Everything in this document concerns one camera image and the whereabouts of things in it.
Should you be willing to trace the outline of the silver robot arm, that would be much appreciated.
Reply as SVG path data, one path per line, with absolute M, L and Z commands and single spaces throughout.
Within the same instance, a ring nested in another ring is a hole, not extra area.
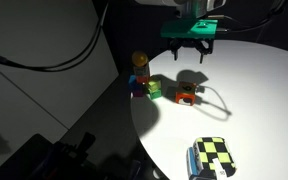
M 167 49 L 178 59 L 181 47 L 192 47 L 200 53 L 200 62 L 213 52 L 213 44 L 220 15 L 208 13 L 223 7 L 226 0 L 135 0 L 141 5 L 176 8 L 176 20 L 162 25 L 160 34 L 168 39 Z

